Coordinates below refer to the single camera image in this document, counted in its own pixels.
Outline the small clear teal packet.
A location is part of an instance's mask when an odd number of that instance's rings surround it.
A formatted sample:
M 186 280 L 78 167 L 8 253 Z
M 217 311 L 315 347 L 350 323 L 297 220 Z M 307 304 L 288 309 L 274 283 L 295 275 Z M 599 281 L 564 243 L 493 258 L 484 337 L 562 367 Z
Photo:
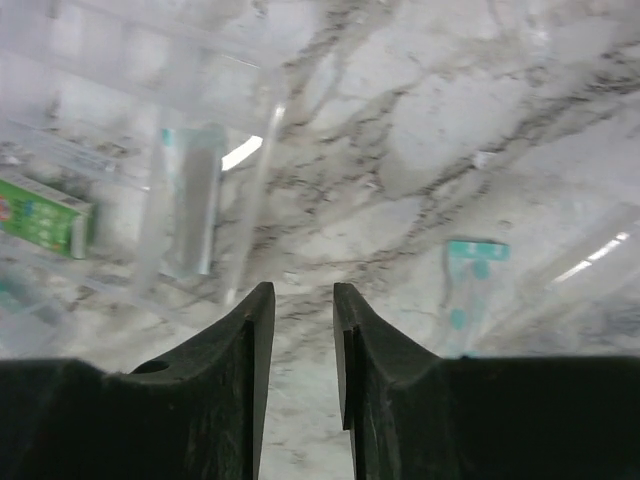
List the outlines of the small clear teal packet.
M 506 243 L 477 239 L 448 240 L 444 251 L 445 294 L 442 318 L 447 330 L 443 353 L 449 357 L 474 353 L 496 284 L 496 272 L 509 261 Z

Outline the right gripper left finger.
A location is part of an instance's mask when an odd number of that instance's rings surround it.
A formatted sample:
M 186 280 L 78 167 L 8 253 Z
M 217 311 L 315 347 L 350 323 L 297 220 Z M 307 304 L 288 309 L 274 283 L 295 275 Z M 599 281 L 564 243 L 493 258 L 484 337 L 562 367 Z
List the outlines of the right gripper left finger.
M 1 365 L 5 479 L 255 479 L 275 292 L 129 373 L 77 359 Z

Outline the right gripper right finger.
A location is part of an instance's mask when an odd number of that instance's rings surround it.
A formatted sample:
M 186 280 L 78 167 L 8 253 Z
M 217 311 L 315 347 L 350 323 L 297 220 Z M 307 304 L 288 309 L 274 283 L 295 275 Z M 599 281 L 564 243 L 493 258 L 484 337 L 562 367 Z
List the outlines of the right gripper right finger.
M 635 479 L 639 361 L 442 358 L 333 289 L 342 424 L 359 479 Z

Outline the green small packet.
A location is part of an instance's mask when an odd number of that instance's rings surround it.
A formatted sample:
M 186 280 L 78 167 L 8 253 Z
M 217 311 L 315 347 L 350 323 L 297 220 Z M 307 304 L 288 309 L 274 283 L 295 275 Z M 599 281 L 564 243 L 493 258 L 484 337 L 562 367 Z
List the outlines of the green small packet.
M 72 259 L 94 237 L 95 205 L 20 173 L 1 175 L 1 231 Z

